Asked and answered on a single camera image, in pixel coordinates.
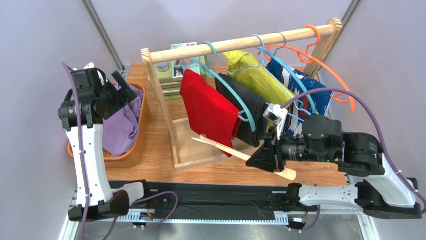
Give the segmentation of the beige wooden hanger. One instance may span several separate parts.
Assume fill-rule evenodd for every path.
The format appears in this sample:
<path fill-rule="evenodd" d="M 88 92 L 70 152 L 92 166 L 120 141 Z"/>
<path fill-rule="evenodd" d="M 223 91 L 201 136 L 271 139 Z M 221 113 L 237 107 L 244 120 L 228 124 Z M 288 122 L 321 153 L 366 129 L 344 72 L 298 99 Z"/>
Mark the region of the beige wooden hanger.
<path fill-rule="evenodd" d="M 200 142 L 200 143 L 204 143 L 204 144 L 213 146 L 213 147 L 215 147 L 215 148 L 217 148 L 217 149 L 219 149 L 219 150 L 221 150 L 225 153 L 231 154 L 232 156 L 237 157 L 237 158 L 244 160 L 246 162 L 251 158 L 251 156 L 249 156 L 245 153 L 242 153 L 241 151 L 235 150 L 231 147 L 225 146 L 223 144 L 220 144 L 216 141 L 213 141 L 213 140 L 206 138 L 204 136 L 201 136 L 201 135 L 199 136 L 199 138 L 192 137 L 191 139 L 195 140 L 197 142 Z M 290 181 L 294 181 L 297 178 L 297 172 L 293 169 L 290 169 L 290 168 L 285 168 L 281 172 L 274 172 L 274 173 L 276 175 L 283 177 L 283 178 L 290 180 Z"/>

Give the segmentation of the purple trousers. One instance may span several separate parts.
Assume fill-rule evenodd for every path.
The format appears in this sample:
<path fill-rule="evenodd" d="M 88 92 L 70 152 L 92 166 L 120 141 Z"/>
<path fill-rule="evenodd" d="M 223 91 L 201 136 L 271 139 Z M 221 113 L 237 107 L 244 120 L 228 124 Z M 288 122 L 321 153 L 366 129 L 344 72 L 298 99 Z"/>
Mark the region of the purple trousers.
<path fill-rule="evenodd" d="M 111 118 L 103 121 L 102 146 L 113 158 L 126 154 L 135 144 L 139 134 L 144 92 L 132 85 L 129 87 L 137 97 Z"/>

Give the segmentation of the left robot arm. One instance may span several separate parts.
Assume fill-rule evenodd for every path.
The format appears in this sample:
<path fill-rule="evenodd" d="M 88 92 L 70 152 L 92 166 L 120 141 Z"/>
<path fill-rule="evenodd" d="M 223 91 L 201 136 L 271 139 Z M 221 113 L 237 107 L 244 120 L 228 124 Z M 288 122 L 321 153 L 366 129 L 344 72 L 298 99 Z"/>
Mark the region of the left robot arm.
<path fill-rule="evenodd" d="M 63 65 L 71 89 L 58 109 L 69 140 L 76 177 L 75 206 L 68 210 L 74 222 L 99 221 L 126 216 L 133 202 L 145 194 L 143 180 L 112 189 L 103 150 L 104 121 L 137 98 L 118 71 L 112 73 L 119 89 L 97 67 L 75 70 Z"/>

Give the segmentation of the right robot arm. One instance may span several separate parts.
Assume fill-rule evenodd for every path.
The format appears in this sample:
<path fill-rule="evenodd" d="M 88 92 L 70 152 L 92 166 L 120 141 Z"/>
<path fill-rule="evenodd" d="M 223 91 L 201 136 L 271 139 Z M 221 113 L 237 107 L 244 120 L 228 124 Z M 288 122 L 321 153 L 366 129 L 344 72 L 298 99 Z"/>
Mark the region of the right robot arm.
<path fill-rule="evenodd" d="M 302 125 L 302 136 L 278 136 L 271 127 L 265 143 L 246 162 L 248 167 L 282 174 L 287 161 L 336 164 L 341 173 L 361 182 L 340 187 L 300 183 L 288 185 L 283 201 L 286 211 L 312 206 L 353 208 L 384 220 L 421 219 L 421 205 L 411 178 L 405 184 L 392 170 L 379 140 L 368 133 L 344 132 L 342 123 L 314 115 Z"/>

